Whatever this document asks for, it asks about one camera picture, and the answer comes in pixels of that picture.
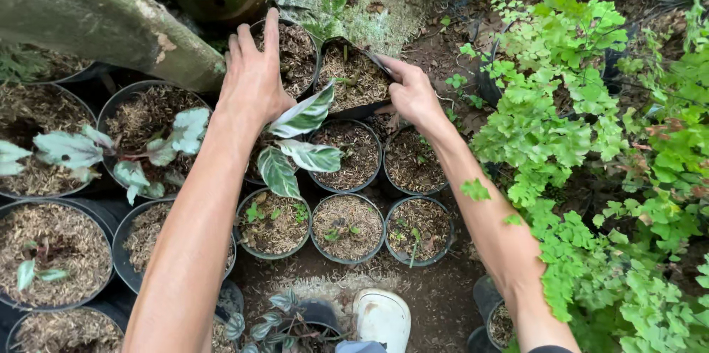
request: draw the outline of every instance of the bark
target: bark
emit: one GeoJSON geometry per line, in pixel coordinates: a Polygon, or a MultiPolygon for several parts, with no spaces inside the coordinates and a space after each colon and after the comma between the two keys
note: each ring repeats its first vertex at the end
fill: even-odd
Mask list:
{"type": "Polygon", "coordinates": [[[0,0],[0,39],[217,90],[222,56],[154,0],[0,0]]]}

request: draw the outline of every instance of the shoe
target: shoe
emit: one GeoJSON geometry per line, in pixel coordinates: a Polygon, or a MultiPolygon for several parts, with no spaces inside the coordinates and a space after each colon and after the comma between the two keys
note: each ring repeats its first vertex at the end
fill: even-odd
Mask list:
{"type": "Polygon", "coordinates": [[[357,316],[357,340],[379,342],[387,353],[406,352],[411,312],[399,295],[363,289],[354,297],[352,312],[357,316]]]}

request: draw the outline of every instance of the potted plant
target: potted plant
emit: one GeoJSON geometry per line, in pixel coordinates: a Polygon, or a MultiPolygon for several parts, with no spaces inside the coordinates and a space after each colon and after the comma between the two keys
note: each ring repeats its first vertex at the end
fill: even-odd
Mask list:
{"type": "Polygon", "coordinates": [[[366,124],[356,120],[331,120],[313,133],[310,142],[337,147],[342,152],[340,170],[309,171],[317,185],[333,193],[354,193],[368,186],[381,166],[381,145],[366,124]]]}
{"type": "Polygon", "coordinates": [[[311,218],[310,207],[302,198],[261,188],[239,205],[235,231],[241,246],[255,257],[284,258],[305,245],[311,218]]]}
{"type": "Polygon", "coordinates": [[[453,243],[448,209],[429,197],[412,196],[395,203],[384,227],[386,247],[409,267],[435,263],[453,243]]]}
{"type": "Polygon", "coordinates": [[[58,311],[98,295],[113,270],[99,221],[58,199],[0,208],[0,301],[21,310],[58,311]]]}
{"type": "Polygon", "coordinates": [[[0,105],[0,194],[56,198],[88,185],[74,169],[46,160],[33,143],[41,133],[77,133],[95,126],[96,118],[83,101],[55,84],[5,83],[0,105]]]}
{"type": "MultiPolygon", "coordinates": [[[[113,257],[119,276],[136,294],[140,291],[157,236],[172,208],[174,198],[146,202],[133,209],[120,223],[113,239],[113,257]]],[[[224,278],[236,262],[236,243],[231,236],[224,264],[224,278]]]]}
{"type": "Polygon", "coordinates": [[[332,261],[357,264],[373,257],[384,243],[384,218],[361,195],[342,193],[322,200],[313,213],[313,242],[332,261]]]}
{"type": "Polygon", "coordinates": [[[433,148],[413,126],[391,137],[384,148],[384,171],[397,189],[409,195],[429,195],[448,184],[433,148]]]}

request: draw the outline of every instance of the variegated plant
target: variegated plant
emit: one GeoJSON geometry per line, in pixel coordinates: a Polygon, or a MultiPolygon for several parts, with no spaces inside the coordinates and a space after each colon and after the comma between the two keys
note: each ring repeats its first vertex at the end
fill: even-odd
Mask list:
{"type": "Polygon", "coordinates": [[[292,140],[295,136],[318,129],[323,123],[335,97],[333,83],[331,80],[323,91],[292,107],[268,126],[268,132],[288,139],[276,140],[278,148],[267,147],[258,157],[261,177],[273,193],[284,197],[301,197],[295,170],[288,162],[288,157],[309,171],[340,170],[342,152],[339,149],[292,140]]]}
{"type": "MultiPolygon", "coordinates": [[[[201,147],[208,120],[209,110],[205,107],[184,110],[175,116],[168,138],[155,136],[146,143],[145,151],[140,154],[122,152],[111,137],[87,124],[81,133],[51,131],[36,135],[33,142],[39,149],[37,159],[72,169],[72,177],[84,183],[101,175],[92,167],[99,163],[104,155],[118,158],[119,162],[113,167],[113,175],[128,188],[127,196],[132,205],[138,194],[161,198],[165,193],[162,182],[151,183],[146,179],[140,158],[148,158],[151,164],[164,167],[177,157],[178,152],[195,155],[201,147]]],[[[31,153],[11,142],[0,140],[0,176],[20,174],[24,167],[17,160],[31,153]]],[[[163,180],[182,186],[184,177],[168,173],[163,180]]]]}

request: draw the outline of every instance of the nursery pot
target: nursery pot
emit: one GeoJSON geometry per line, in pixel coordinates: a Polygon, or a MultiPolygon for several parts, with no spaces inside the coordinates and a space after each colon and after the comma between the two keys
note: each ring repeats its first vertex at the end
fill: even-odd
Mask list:
{"type": "MultiPolygon", "coordinates": [[[[122,89],[119,90],[118,93],[114,94],[108,102],[103,106],[103,109],[101,110],[101,114],[99,114],[99,123],[98,123],[98,130],[102,133],[108,134],[108,125],[106,124],[106,120],[116,114],[116,111],[118,110],[119,104],[123,103],[124,101],[128,101],[131,98],[131,95],[135,93],[142,93],[143,91],[149,90],[153,86],[173,86],[179,88],[174,83],[170,83],[165,80],[144,80],[141,82],[133,83],[130,86],[126,86],[122,89]]],[[[192,93],[188,90],[187,91],[189,94],[193,95],[197,100],[199,100],[200,103],[204,105],[205,108],[209,109],[209,114],[211,116],[212,114],[212,108],[202,100],[201,97],[199,97],[197,94],[192,93]]],[[[127,186],[123,185],[116,176],[113,175],[113,167],[118,163],[118,160],[115,157],[108,157],[106,155],[103,156],[103,165],[106,167],[106,170],[109,171],[111,174],[111,177],[113,177],[113,180],[116,181],[120,186],[125,188],[126,190],[128,189],[127,186]]],[[[138,194],[138,196],[141,196],[146,199],[155,199],[151,198],[147,195],[144,194],[138,194]]],[[[163,198],[175,198],[177,194],[169,194],[164,196],[163,198]]]]}
{"type": "MultiPolygon", "coordinates": [[[[401,258],[399,257],[398,254],[394,251],[394,249],[391,247],[389,244],[388,238],[386,238],[386,235],[388,233],[388,225],[389,221],[391,221],[391,216],[394,214],[394,211],[396,208],[398,208],[399,205],[403,204],[406,201],[410,201],[412,199],[425,199],[427,201],[431,201],[435,203],[436,205],[440,206],[446,214],[448,214],[448,209],[440,202],[437,200],[427,197],[427,196],[410,196],[407,198],[403,198],[399,202],[394,203],[391,206],[391,209],[389,210],[389,213],[386,215],[386,221],[384,222],[384,242],[386,243],[386,249],[389,250],[391,253],[391,256],[395,257],[396,260],[400,261],[401,263],[404,263],[406,265],[411,264],[411,258],[401,258]]],[[[453,235],[455,233],[455,229],[453,228],[453,219],[451,219],[450,216],[448,216],[448,225],[449,225],[449,231],[448,231],[448,237],[446,238],[445,241],[445,249],[441,250],[438,252],[434,257],[429,258],[427,260],[415,260],[413,261],[413,266],[414,267],[424,267],[424,266],[430,266],[431,264],[434,264],[436,261],[439,261],[442,257],[445,256],[445,254],[448,252],[448,249],[450,249],[450,246],[453,244],[453,235]]]]}
{"type": "Polygon", "coordinates": [[[320,251],[320,253],[323,254],[324,257],[327,257],[328,259],[330,259],[330,260],[332,260],[332,261],[335,261],[335,262],[337,262],[337,263],[342,263],[342,264],[359,264],[359,263],[362,263],[362,262],[364,262],[364,261],[366,261],[366,260],[369,260],[369,259],[372,258],[374,255],[376,255],[377,252],[379,251],[379,249],[381,249],[382,244],[383,244],[384,241],[386,240],[386,226],[384,225],[384,216],[381,215],[381,212],[379,211],[379,209],[377,208],[377,206],[376,206],[375,204],[373,204],[370,200],[368,200],[365,196],[360,195],[360,194],[353,194],[353,193],[339,193],[339,194],[334,194],[334,195],[330,195],[330,196],[326,197],[325,199],[323,199],[322,201],[320,201],[320,203],[318,204],[318,206],[315,206],[315,210],[313,210],[313,214],[315,214],[315,213],[318,212],[318,208],[320,207],[320,205],[323,204],[323,202],[327,201],[328,199],[332,199],[332,198],[334,198],[334,197],[341,196],[341,195],[352,195],[352,196],[355,196],[355,197],[357,197],[357,198],[359,198],[359,199],[362,199],[363,201],[365,201],[365,202],[367,202],[368,204],[370,204],[370,205],[374,208],[374,210],[377,211],[377,215],[379,215],[379,219],[381,219],[382,224],[383,224],[383,227],[382,227],[382,229],[381,229],[381,237],[379,238],[379,242],[377,242],[377,246],[374,247],[374,249],[372,249],[368,254],[364,255],[363,257],[361,257],[361,258],[359,258],[359,259],[357,259],[357,260],[349,260],[349,259],[346,259],[346,258],[334,257],[334,256],[332,256],[331,254],[327,253],[327,252],[318,244],[318,240],[315,239],[315,234],[313,233],[313,228],[312,228],[312,227],[311,227],[311,229],[310,229],[311,238],[313,239],[313,243],[315,244],[315,247],[320,251]]]}
{"type": "MultiPolygon", "coordinates": [[[[133,290],[136,294],[140,292],[140,285],[143,283],[143,276],[145,272],[137,272],[133,265],[130,263],[130,252],[128,249],[123,247],[123,243],[128,239],[130,235],[130,229],[133,225],[133,221],[136,217],[150,209],[153,205],[163,202],[174,202],[174,198],[163,198],[155,201],[146,202],[142,205],[138,205],[135,209],[130,211],[126,218],[120,222],[119,229],[116,232],[116,237],[113,239],[113,266],[116,267],[116,272],[123,281],[133,290]]],[[[234,239],[234,233],[232,232],[231,241],[234,245],[234,260],[229,265],[229,269],[224,272],[224,278],[226,278],[234,268],[236,263],[236,241],[234,239]]]]}
{"type": "MultiPolygon", "coordinates": [[[[381,152],[381,143],[379,142],[379,138],[377,138],[377,133],[375,133],[375,132],[371,129],[371,127],[369,127],[369,126],[367,126],[366,124],[364,124],[364,123],[362,123],[362,122],[359,122],[359,121],[357,121],[357,120],[352,120],[352,119],[346,119],[346,120],[345,120],[345,119],[343,119],[343,120],[339,120],[339,119],[337,119],[337,120],[328,120],[328,121],[324,122],[324,123],[320,126],[320,128],[319,128],[318,130],[323,129],[323,128],[324,128],[325,126],[327,126],[328,124],[338,123],[338,122],[341,122],[341,123],[344,123],[344,122],[354,123],[354,124],[356,124],[357,126],[361,126],[361,127],[363,127],[364,129],[366,129],[366,130],[374,137],[374,143],[377,145],[377,152],[378,152],[378,156],[379,156],[379,162],[377,163],[377,170],[375,170],[374,173],[373,173],[371,176],[369,176],[369,178],[367,179],[367,181],[365,181],[363,184],[358,185],[357,187],[354,187],[354,188],[350,188],[349,190],[338,190],[338,189],[332,188],[332,187],[330,187],[330,186],[328,186],[328,185],[324,185],[321,181],[319,181],[317,178],[315,178],[315,174],[314,174],[312,171],[308,171],[308,175],[313,179],[313,181],[315,182],[315,184],[317,184],[320,188],[323,188],[323,189],[325,189],[325,190],[327,190],[327,191],[330,191],[331,193],[356,193],[357,191],[361,190],[362,188],[367,187],[369,184],[372,183],[372,181],[374,181],[375,178],[377,178],[377,174],[379,174],[379,169],[381,168],[381,163],[382,163],[382,161],[383,161],[382,158],[384,157],[384,155],[383,155],[382,152],[381,152]]],[[[312,140],[313,140],[313,136],[315,135],[315,133],[318,132],[318,130],[314,131],[314,132],[310,135],[310,138],[308,139],[308,142],[313,143],[313,141],[312,141],[312,140]]]]}
{"type": "MultiPolygon", "coordinates": [[[[265,192],[265,191],[270,191],[270,189],[268,187],[261,188],[259,190],[252,192],[251,194],[247,195],[247,197],[244,198],[243,201],[241,201],[241,203],[239,204],[239,207],[236,209],[236,220],[234,223],[234,236],[237,241],[241,241],[241,231],[239,230],[239,217],[241,216],[241,211],[244,210],[244,206],[246,205],[246,202],[249,202],[249,200],[251,198],[253,198],[257,194],[265,192]]],[[[306,208],[308,209],[308,231],[303,236],[303,240],[301,240],[301,243],[298,244],[298,246],[296,246],[295,248],[291,249],[290,251],[284,252],[282,254],[268,254],[266,252],[257,251],[256,249],[253,249],[252,247],[249,247],[246,244],[241,244],[241,247],[244,248],[245,251],[249,252],[253,256],[255,256],[257,258],[265,258],[267,260],[275,260],[277,258],[289,257],[292,254],[296,253],[298,251],[298,249],[301,249],[306,244],[306,242],[308,241],[308,236],[310,235],[310,233],[313,230],[313,212],[310,209],[310,205],[308,205],[308,203],[305,200],[302,200],[302,203],[304,205],[306,205],[306,208]]]]}
{"type": "MultiPolygon", "coordinates": [[[[49,85],[51,85],[52,87],[56,88],[57,90],[61,91],[62,93],[67,94],[68,96],[70,96],[71,98],[73,98],[74,100],[76,100],[76,102],[77,102],[78,104],[81,104],[81,106],[84,108],[84,110],[86,110],[86,113],[89,114],[89,116],[90,116],[89,119],[93,122],[92,126],[96,126],[96,115],[93,113],[93,111],[91,110],[91,108],[86,104],[86,102],[84,102],[84,100],[82,100],[81,98],[77,97],[74,93],[72,93],[72,92],[68,91],[66,88],[64,88],[64,87],[62,87],[62,86],[59,86],[58,84],[54,84],[54,83],[34,83],[34,84],[37,85],[37,86],[49,84],[49,85]]],[[[11,193],[11,192],[9,192],[9,191],[3,191],[3,190],[0,190],[0,195],[5,196],[5,197],[10,198],[10,199],[13,199],[13,200],[17,200],[17,199],[23,199],[23,200],[38,199],[38,200],[42,200],[42,199],[60,198],[60,197],[64,197],[64,196],[67,196],[67,195],[76,194],[76,193],[78,193],[79,191],[81,191],[81,190],[83,190],[84,188],[86,188],[86,186],[89,185],[89,184],[91,184],[91,181],[87,181],[86,183],[80,185],[78,188],[75,188],[75,189],[73,189],[73,190],[71,190],[71,191],[67,191],[67,192],[65,192],[65,193],[49,194],[49,195],[42,195],[42,196],[40,196],[40,195],[18,195],[18,194],[11,193]]]]}
{"type": "MultiPolygon", "coordinates": [[[[108,214],[107,210],[97,210],[97,206],[95,204],[93,205],[86,205],[87,202],[77,202],[74,200],[67,200],[67,199],[36,199],[36,200],[25,200],[25,201],[17,201],[14,203],[10,203],[8,205],[3,206],[0,208],[0,218],[5,217],[8,213],[10,213],[15,207],[18,207],[20,205],[25,205],[25,204],[39,204],[39,203],[54,203],[57,205],[63,205],[63,206],[68,206],[70,208],[74,208],[78,210],[79,212],[84,213],[86,216],[88,216],[93,222],[95,222],[99,228],[101,228],[101,233],[103,236],[103,240],[106,242],[106,245],[109,247],[109,258],[111,259],[111,264],[113,263],[113,255],[111,254],[111,240],[113,239],[113,232],[111,230],[111,224],[113,221],[113,215],[108,214]]],[[[113,271],[111,271],[111,276],[109,276],[106,281],[101,285],[99,289],[93,292],[90,296],[74,303],[66,303],[64,305],[57,305],[57,306],[50,306],[50,305],[39,305],[39,306],[32,306],[27,303],[20,303],[20,302],[15,302],[12,298],[10,298],[7,294],[4,292],[0,292],[0,302],[5,303],[7,305],[13,306],[14,308],[17,308],[22,311],[37,311],[37,312],[55,312],[55,311],[63,311],[66,309],[71,309],[75,307],[79,307],[81,305],[84,305],[85,303],[91,301],[93,298],[95,298],[98,294],[101,293],[101,291],[106,287],[106,285],[111,282],[111,279],[113,278],[113,271]]]]}

